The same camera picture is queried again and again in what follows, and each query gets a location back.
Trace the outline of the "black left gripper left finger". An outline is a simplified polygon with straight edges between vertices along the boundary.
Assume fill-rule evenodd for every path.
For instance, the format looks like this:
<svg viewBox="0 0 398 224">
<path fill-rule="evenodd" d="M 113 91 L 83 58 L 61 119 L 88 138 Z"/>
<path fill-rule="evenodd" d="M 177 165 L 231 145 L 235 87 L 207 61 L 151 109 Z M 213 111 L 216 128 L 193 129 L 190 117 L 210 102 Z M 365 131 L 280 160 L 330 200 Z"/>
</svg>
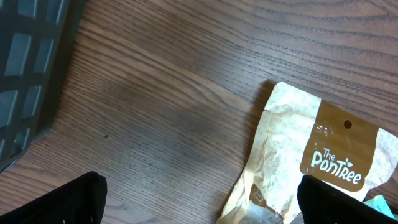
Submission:
<svg viewBox="0 0 398 224">
<path fill-rule="evenodd" d="M 100 224 L 106 205 L 106 178 L 88 172 L 1 215 L 1 224 Z"/>
</svg>

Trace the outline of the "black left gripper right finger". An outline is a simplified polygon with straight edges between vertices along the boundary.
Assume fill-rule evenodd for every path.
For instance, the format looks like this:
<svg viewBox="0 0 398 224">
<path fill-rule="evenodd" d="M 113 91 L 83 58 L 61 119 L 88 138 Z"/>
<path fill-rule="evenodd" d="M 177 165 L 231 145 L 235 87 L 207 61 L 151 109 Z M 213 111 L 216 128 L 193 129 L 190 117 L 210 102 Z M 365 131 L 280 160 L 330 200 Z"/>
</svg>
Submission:
<svg viewBox="0 0 398 224">
<path fill-rule="evenodd" d="M 297 199 L 304 224 L 397 224 L 397 220 L 311 175 L 303 176 Z"/>
</svg>

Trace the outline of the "teal tissue pack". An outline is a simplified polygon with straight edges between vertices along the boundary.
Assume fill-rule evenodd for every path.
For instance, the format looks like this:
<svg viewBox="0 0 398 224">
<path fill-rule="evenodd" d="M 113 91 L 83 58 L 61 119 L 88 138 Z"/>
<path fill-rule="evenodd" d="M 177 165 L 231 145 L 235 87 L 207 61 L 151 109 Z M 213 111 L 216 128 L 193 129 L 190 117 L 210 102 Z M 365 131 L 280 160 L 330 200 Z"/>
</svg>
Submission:
<svg viewBox="0 0 398 224">
<path fill-rule="evenodd" d="M 378 212 L 397 220 L 397 214 L 393 214 L 389 208 L 385 198 L 382 195 L 377 195 L 371 200 L 363 202 L 365 205 L 377 210 Z"/>
</svg>

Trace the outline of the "brown snack packet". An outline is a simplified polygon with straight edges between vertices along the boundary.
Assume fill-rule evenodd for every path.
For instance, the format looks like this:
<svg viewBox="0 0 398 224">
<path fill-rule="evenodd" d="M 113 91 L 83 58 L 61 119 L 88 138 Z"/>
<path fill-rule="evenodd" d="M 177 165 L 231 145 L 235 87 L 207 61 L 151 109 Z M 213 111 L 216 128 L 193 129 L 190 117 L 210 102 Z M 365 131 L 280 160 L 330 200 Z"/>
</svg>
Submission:
<svg viewBox="0 0 398 224">
<path fill-rule="evenodd" d="M 262 112 L 243 172 L 219 223 L 291 223 L 305 175 L 364 200 L 397 165 L 397 138 L 284 82 Z"/>
</svg>

